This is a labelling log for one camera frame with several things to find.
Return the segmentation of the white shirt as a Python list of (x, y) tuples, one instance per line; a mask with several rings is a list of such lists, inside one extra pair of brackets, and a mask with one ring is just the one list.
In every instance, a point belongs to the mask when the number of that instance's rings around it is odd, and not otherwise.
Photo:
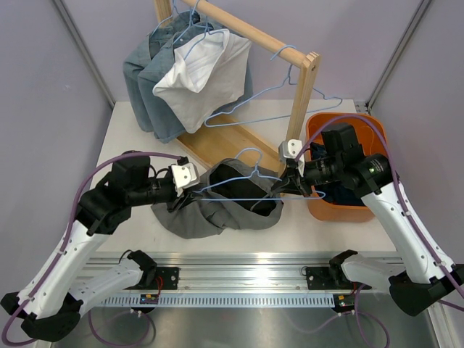
[(188, 133), (195, 133), (221, 107), (253, 94), (248, 65), (252, 42), (228, 29), (216, 30), (187, 59), (174, 49), (174, 64), (152, 89)]

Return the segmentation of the dark blue denim skirt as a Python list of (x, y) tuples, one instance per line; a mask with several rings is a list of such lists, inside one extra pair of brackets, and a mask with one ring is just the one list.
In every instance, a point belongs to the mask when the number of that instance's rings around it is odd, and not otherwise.
[[(311, 160), (318, 160), (327, 155), (326, 148), (322, 144), (312, 142), (310, 144)], [(354, 193), (344, 188), (340, 183), (327, 183), (315, 186), (315, 190), (323, 195), (323, 200), (329, 204), (341, 206), (364, 207), (361, 199)]]

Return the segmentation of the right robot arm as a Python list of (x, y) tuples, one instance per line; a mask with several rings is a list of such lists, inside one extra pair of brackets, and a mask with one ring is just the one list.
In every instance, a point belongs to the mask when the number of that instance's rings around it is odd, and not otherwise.
[(348, 123), (328, 126), (322, 140), (326, 155), (310, 162), (303, 157), (301, 141), (283, 141), (278, 154), (285, 170), (271, 191), (308, 197), (318, 185), (341, 184), (376, 216), (402, 259), (400, 266), (387, 265), (347, 250), (329, 262), (331, 283), (345, 289), (357, 283), (386, 292), (410, 316), (460, 290), (463, 266), (433, 240), (387, 157), (365, 155)]

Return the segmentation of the grey pleated skirt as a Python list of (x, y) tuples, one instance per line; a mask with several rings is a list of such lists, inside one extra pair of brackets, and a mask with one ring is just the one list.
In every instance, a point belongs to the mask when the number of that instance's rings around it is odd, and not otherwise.
[(227, 228), (271, 228), (280, 220), (283, 202), (208, 202), (197, 199), (175, 212), (168, 212), (166, 204), (154, 204), (151, 209), (160, 224), (169, 232), (182, 239), (201, 239), (219, 235)]

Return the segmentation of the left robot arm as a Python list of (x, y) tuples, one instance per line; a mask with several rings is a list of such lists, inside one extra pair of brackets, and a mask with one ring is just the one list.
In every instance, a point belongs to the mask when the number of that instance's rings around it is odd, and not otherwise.
[[(93, 189), (86, 190), (87, 183), (82, 182), (60, 243), (23, 290), (1, 299), (1, 306), (9, 314), (1, 333), (3, 344), (21, 347), (37, 340), (59, 341), (107, 297), (128, 287), (147, 289), (155, 283), (157, 264), (141, 251), (87, 283), (77, 285), (75, 279), (90, 256), (131, 217), (133, 207), (167, 204), (174, 210), (198, 184), (198, 170), (187, 157), (156, 155), (176, 161), (163, 178), (149, 174), (154, 153), (126, 152), (94, 169), (97, 173), (111, 167)], [(29, 338), (25, 343), (7, 337), (17, 318)]]

